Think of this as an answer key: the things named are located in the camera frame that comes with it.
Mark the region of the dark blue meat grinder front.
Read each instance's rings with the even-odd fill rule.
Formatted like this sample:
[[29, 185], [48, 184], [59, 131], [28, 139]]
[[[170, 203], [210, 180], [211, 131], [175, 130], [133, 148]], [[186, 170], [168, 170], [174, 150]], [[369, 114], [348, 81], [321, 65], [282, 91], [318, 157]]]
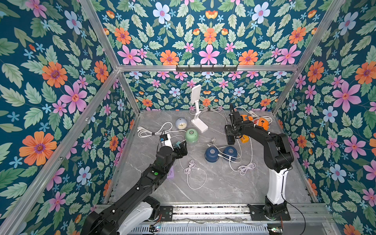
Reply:
[[235, 162], [238, 158], [238, 151], [234, 147], [228, 146], [224, 148], [222, 156], [229, 162]]

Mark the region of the purple power strip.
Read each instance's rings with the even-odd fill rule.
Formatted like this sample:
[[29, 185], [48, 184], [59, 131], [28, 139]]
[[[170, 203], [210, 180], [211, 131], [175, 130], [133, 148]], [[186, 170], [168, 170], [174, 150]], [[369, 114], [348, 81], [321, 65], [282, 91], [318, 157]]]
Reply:
[[172, 167], [167, 174], [167, 179], [173, 179], [173, 178], [174, 178], [174, 168]]

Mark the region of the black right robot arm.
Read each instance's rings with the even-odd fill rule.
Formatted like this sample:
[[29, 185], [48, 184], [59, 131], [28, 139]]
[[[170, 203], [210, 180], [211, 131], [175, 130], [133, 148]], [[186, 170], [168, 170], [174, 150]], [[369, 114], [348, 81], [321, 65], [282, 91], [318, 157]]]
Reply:
[[285, 189], [294, 154], [288, 137], [265, 130], [259, 126], [261, 121], [254, 124], [253, 121], [244, 119], [233, 105], [230, 105], [229, 119], [231, 124], [225, 125], [227, 144], [234, 145], [236, 139], [248, 136], [263, 146], [264, 162], [269, 169], [269, 187], [262, 214], [269, 220], [290, 220]]

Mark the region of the black wall hook rail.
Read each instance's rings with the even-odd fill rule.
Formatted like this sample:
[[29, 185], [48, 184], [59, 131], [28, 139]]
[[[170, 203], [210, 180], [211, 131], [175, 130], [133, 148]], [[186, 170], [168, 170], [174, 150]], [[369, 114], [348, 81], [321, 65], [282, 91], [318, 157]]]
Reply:
[[238, 66], [228, 65], [184, 65], [176, 66], [176, 71], [181, 72], [233, 72], [238, 70]]

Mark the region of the dark blue meat grinder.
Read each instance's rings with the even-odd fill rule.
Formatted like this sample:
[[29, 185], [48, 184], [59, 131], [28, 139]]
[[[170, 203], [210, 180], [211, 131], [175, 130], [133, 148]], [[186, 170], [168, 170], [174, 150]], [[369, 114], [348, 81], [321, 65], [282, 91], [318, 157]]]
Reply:
[[210, 163], [215, 163], [219, 159], [219, 150], [216, 147], [209, 147], [205, 151], [205, 160]]
[[229, 162], [235, 162], [238, 158], [238, 151], [234, 147], [228, 146], [224, 148], [222, 156]]

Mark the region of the black power strip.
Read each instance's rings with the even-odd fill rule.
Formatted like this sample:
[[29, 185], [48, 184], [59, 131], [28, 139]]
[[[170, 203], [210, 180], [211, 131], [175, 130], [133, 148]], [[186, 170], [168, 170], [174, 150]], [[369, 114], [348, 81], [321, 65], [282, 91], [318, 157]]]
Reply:
[[231, 125], [225, 125], [225, 135], [228, 145], [234, 145], [235, 144], [235, 136], [232, 133], [232, 126]]

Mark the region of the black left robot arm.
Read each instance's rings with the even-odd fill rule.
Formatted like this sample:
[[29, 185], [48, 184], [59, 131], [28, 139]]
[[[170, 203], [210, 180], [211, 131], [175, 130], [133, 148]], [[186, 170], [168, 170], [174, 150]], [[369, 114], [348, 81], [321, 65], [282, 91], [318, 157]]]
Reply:
[[176, 147], [162, 146], [156, 160], [142, 173], [138, 182], [118, 201], [97, 213], [90, 213], [82, 235], [127, 235], [139, 224], [160, 216], [160, 202], [150, 195], [167, 179], [175, 160], [188, 154], [187, 142]]

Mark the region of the orange power strip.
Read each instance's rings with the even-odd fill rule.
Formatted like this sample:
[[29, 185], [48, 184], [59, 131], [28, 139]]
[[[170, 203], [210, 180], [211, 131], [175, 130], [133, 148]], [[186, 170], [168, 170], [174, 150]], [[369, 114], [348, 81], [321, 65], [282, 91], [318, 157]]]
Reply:
[[240, 138], [240, 141], [245, 144], [245, 143], [248, 143], [250, 141], [250, 138], [249, 136], [247, 135], [242, 135], [242, 137]]

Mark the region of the orange shark plush toy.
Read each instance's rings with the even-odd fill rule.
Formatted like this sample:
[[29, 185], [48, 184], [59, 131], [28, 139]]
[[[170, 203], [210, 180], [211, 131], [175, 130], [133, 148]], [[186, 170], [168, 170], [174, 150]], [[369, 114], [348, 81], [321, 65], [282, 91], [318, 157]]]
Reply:
[[241, 115], [244, 121], [252, 121], [255, 125], [262, 127], [264, 130], [269, 130], [270, 122], [264, 117], [253, 118], [249, 115]]

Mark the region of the white folding desk lamp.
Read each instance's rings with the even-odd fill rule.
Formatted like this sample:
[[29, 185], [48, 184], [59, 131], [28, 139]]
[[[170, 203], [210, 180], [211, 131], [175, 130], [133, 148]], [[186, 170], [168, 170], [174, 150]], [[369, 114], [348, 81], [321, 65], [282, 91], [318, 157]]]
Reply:
[[200, 94], [201, 94], [201, 85], [197, 85], [192, 88], [191, 92], [191, 103], [195, 106], [195, 115], [194, 118], [191, 120], [191, 123], [201, 132], [206, 132], [209, 127], [199, 118], [199, 115], [201, 114], [200, 111]]

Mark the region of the green cordless meat grinder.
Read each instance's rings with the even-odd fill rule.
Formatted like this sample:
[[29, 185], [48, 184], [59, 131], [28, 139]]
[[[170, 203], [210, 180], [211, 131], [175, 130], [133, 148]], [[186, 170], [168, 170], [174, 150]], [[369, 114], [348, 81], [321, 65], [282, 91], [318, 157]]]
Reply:
[[193, 128], [188, 129], [188, 130], [186, 131], [186, 135], [185, 135], [185, 137], [186, 137], [186, 141], [187, 141], [188, 143], [195, 143], [195, 142], [197, 142], [198, 139], [199, 139], [198, 132], [197, 132], [195, 129], [193, 129]]

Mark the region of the round blue alarm clock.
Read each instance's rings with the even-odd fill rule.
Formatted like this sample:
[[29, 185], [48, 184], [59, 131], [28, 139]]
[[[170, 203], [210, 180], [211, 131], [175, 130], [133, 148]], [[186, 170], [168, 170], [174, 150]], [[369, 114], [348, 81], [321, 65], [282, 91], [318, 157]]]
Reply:
[[185, 130], [188, 126], [188, 122], [185, 118], [178, 118], [175, 122], [175, 126], [178, 130]]

